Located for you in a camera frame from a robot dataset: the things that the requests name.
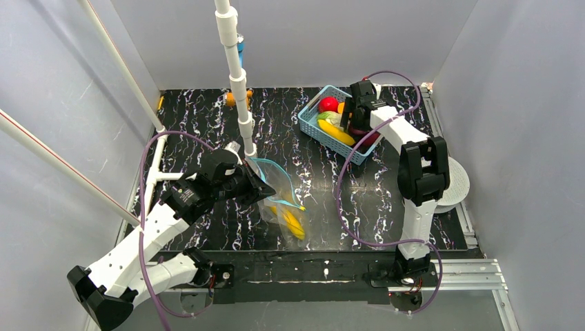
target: white wall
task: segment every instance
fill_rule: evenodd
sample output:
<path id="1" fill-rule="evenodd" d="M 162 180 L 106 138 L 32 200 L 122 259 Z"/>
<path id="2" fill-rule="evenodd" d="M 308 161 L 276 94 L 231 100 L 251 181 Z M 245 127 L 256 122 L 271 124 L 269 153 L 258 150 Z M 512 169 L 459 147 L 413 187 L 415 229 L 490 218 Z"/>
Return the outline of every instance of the white wall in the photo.
<path id="1" fill-rule="evenodd" d="M 0 108 L 127 204 L 152 124 L 77 3 L 0 1 Z M 111 249 L 121 219 L 3 132 L 0 146 L 0 329 L 81 330 L 66 274 Z"/>
<path id="2" fill-rule="evenodd" d="M 585 2 L 479 0 L 435 82 L 523 330 L 583 330 Z"/>
<path id="3" fill-rule="evenodd" d="M 477 0 L 232 0 L 252 87 L 432 81 Z M 112 0 L 160 90 L 227 88 L 214 1 Z M 380 77 L 380 82 L 399 82 Z"/>

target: plastic bag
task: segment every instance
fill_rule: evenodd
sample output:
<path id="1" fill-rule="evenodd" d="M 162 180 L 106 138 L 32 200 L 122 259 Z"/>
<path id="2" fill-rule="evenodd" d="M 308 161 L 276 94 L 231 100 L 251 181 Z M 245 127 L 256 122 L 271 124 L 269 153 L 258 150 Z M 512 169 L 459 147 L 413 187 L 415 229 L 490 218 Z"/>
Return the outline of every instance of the plastic bag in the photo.
<path id="1" fill-rule="evenodd" d="M 289 248 L 303 245 L 306 233 L 303 227 L 304 210 L 295 194 L 293 183 L 278 163 L 269 159 L 246 158 L 250 167 L 276 194 L 260 201 L 260 215 L 268 222 L 278 223 Z"/>

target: orange object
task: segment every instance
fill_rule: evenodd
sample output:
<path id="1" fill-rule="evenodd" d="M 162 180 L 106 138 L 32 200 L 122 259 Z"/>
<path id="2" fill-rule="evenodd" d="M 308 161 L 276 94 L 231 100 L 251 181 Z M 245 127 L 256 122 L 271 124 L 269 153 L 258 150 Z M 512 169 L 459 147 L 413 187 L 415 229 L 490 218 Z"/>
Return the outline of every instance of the orange object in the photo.
<path id="1" fill-rule="evenodd" d="M 246 105 L 248 105 L 248 99 L 252 97 L 252 90 L 248 90 L 246 92 Z M 234 99 L 234 94 L 232 92 L 226 93 L 226 106 L 233 107 L 236 105 L 236 99 Z"/>
<path id="2" fill-rule="evenodd" d="M 161 96 L 160 100 L 159 100 L 159 107 L 157 108 L 157 110 L 160 110 L 161 107 L 163 106 L 163 100 L 164 100 L 164 95 Z"/>
<path id="3" fill-rule="evenodd" d="M 344 113 L 344 107 L 346 106 L 345 102 L 340 103 L 339 105 L 337 105 L 337 112 L 340 114 Z"/>

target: black table surface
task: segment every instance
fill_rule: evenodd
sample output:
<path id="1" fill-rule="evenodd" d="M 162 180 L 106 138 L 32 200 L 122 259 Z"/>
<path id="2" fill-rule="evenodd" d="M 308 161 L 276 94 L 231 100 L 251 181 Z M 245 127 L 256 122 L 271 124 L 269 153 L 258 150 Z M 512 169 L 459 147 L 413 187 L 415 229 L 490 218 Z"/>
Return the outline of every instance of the black table surface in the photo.
<path id="1" fill-rule="evenodd" d="M 255 88 L 250 109 L 255 120 L 258 157 L 278 163 L 289 175 L 295 194 L 306 208 L 299 218 L 306 237 L 295 238 L 277 223 L 264 221 L 258 205 L 243 207 L 234 201 L 217 203 L 210 214 L 175 237 L 166 250 L 197 246 L 203 250 L 372 250 L 342 230 L 333 192 L 345 158 L 301 132 L 297 114 L 321 88 Z M 223 105 L 225 90 L 168 90 L 159 118 L 167 130 L 180 130 L 222 148 L 238 141 L 237 110 Z M 385 87 L 381 97 L 398 110 L 415 103 L 410 87 Z M 432 135 L 421 108 L 406 116 L 416 128 Z M 150 167 L 151 148 L 145 171 Z M 163 154 L 161 171 L 183 172 L 199 163 L 204 149 L 189 138 L 172 135 Z M 361 239 L 389 243 L 400 239 L 404 205 L 397 186 L 399 155 L 382 141 L 360 166 L 351 164 L 341 194 L 343 216 Z M 168 183 L 159 183 L 157 201 Z M 139 214 L 139 204 L 135 204 Z M 433 217 L 430 241 L 440 250 L 466 250 L 456 211 Z"/>

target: white pole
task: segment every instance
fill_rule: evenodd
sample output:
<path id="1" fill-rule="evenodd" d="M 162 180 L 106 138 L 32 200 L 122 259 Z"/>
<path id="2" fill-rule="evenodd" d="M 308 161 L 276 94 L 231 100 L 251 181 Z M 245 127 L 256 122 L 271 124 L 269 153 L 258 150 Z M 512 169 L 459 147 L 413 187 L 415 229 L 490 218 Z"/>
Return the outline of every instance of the white pole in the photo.
<path id="1" fill-rule="evenodd" d="M 163 156 L 164 146 L 168 135 L 160 136 L 157 139 L 157 147 L 155 148 L 155 155 L 152 158 L 152 165 L 148 170 L 148 176 L 146 177 L 146 187 L 144 189 L 144 210 L 146 214 L 150 211 L 150 204 L 152 203 L 152 196 L 155 193 L 155 186 L 160 181 L 159 175 L 161 174 L 159 167 Z"/>
<path id="2" fill-rule="evenodd" d="M 252 141 L 252 115 L 246 103 L 246 71 L 241 68 L 237 52 L 237 11 L 230 6 L 229 0 L 215 0 L 215 9 L 219 40 L 224 45 L 230 68 L 230 86 L 236 100 L 239 133 L 244 139 L 244 154 L 247 157 L 256 157 L 256 144 Z"/>
<path id="3" fill-rule="evenodd" d="M 178 181 L 183 176 L 182 172 L 160 172 L 157 176 L 158 181 Z"/>
<path id="4" fill-rule="evenodd" d="M 110 55 L 114 59 L 114 62 L 116 63 L 116 65 L 118 66 L 120 71 L 122 72 L 124 79 L 126 80 L 128 85 L 130 86 L 130 89 L 132 90 L 132 92 L 136 96 L 136 99 L 138 99 L 138 102 L 140 103 L 140 105 L 144 109 L 144 112 L 146 113 L 148 118 L 152 121 L 152 124 L 155 125 L 157 132 L 163 132 L 165 130 L 163 124 L 160 122 L 159 118 L 155 114 L 154 109 L 152 109 L 152 107 L 150 107 L 150 104 L 146 100 L 144 93 L 142 92 L 142 90 L 140 90 L 140 87 L 138 86 L 136 79 L 134 78 L 134 76 L 132 76 L 130 69 L 128 69 L 126 62 L 124 62 L 124 59 L 120 55 L 120 52 L 116 48 L 116 45 L 114 44 L 114 42 L 110 38 L 108 31 L 106 31 L 106 28 L 103 26 L 103 23 L 101 22 L 101 20 L 97 16 L 97 13 L 93 9 L 92 4 L 90 3 L 89 0 L 78 0 L 78 2 L 81 5 L 81 7 L 83 8 L 83 10 L 89 16 L 90 21 L 94 24 L 101 41 L 103 42 L 105 47 L 108 49 L 108 52 L 110 53 Z"/>
<path id="5" fill-rule="evenodd" d="M 134 226 L 139 225 L 139 222 L 134 215 L 119 205 L 112 197 L 97 187 L 97 185 L 92 183 L 87 177 L 83 176 L 77 169 L 67 163 L 67 161 L 63 160 L 57 155 L 57 153 L 53 152 L 32 133 L 28 132 L 28 130 L 18 124 L 18 122 L 12 117 L 8 116 L 8 114 L 2 109 L 0 109 L 0 129 L 6 132 L 6 134 L 11 136 L 14 140 L 18 141 L 22 146 L 26 147 L 33 154 L 64 173 L 67 177 L 76 181 L 96 198 L 102 200 L 113 212 L 125 219 L 128 223 Z"/>

